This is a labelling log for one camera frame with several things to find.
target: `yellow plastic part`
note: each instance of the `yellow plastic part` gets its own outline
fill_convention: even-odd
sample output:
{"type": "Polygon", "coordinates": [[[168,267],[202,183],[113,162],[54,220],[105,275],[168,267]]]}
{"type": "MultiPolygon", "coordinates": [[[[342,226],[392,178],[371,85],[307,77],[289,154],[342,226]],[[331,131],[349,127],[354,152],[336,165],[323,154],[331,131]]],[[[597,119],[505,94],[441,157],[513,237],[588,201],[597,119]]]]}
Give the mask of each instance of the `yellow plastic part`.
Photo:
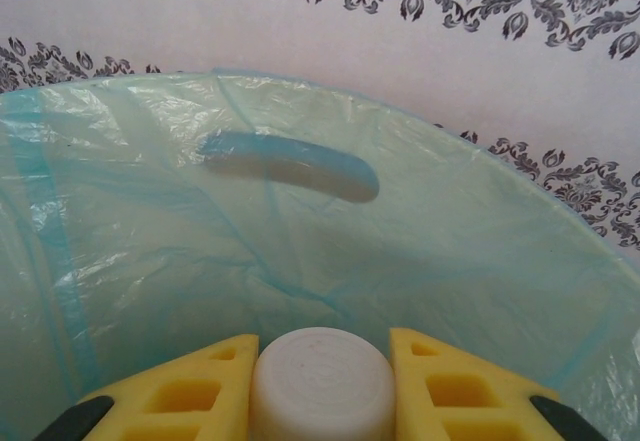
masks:
{"type": "Polygon", "coordinates": [[[112,384],[84,441],[246,441],[258,337],[242,335],[112,384]]]}
{"type": "Polygon", "coordinates": [[[563,441],[531,405],[550,389],[410,329],[391,330],[396,441],[563,441]]]}

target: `white cap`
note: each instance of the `white cap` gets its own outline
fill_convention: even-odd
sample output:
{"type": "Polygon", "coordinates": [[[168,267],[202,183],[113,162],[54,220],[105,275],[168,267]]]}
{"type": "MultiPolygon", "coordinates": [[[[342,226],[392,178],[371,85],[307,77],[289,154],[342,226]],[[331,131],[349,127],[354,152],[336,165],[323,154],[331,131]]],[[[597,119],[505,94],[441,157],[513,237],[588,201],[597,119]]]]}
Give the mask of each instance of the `white cap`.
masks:
{"type": "Polygon", "coordinates": [[[392,441],[395,389],[385,357],[330,328],[285,334],[260,355],[251,389],[255,441],[392,441]]]}

